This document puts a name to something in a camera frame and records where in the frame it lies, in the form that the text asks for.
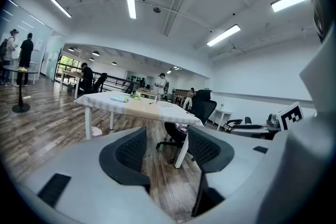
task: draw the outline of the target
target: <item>floorboard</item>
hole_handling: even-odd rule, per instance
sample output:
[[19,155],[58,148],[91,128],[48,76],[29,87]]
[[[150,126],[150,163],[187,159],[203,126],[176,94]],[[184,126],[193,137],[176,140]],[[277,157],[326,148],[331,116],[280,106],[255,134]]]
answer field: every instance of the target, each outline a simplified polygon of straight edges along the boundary
[[[27,101],[31,109],[21,114],[12,112],[19,89],[0,88],[0,108],[9,110],[9,115],[0,120],[0,154],[9,174],[18,182],[64,147],[86,140],[84,107],[74,104],[74,91],[67,92],[64,87],[60,93],[59,86],[41,76],[34,86],[22,88],[23,96],[31,96]],[[93,109],[92,123],[101,124],[104,135],[110,132],[109,122],[109,112]],[[180,169],[169,164],[174,147],[155,149],[165,137],[163,122],[115,115],[115,132],[140,126],[147,127],[143,173],[151,179],[151,197],[168,215],[183,223],[191,219],[201,171],[188,156]]]

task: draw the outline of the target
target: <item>railing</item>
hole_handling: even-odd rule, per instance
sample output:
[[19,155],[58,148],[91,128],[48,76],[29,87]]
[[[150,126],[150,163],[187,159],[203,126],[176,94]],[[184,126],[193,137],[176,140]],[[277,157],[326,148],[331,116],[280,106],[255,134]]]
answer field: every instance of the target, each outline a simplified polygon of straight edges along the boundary
[[[71,71],[71,72],[80,72],[82,69],[80,67],[74,67],[70,65],[66,65],[64,63],[57,63],[57,68],[55,71],[55,80],[61,81],[62,71]],[[101,73],[94,72],[93,73],[93,84],[100,78]],[[64,74],[63,81],[76,84],[76,78],[72,77],[71,75]],[[112,76],[107,76],[107,80],[100,86],[99,91],[100,92],[106,92],[106,91],[123,91],[123,92],[132,92],[133,90],[136,90],[139,88],[139,83],[126,80],[126,79],[120,79]]]

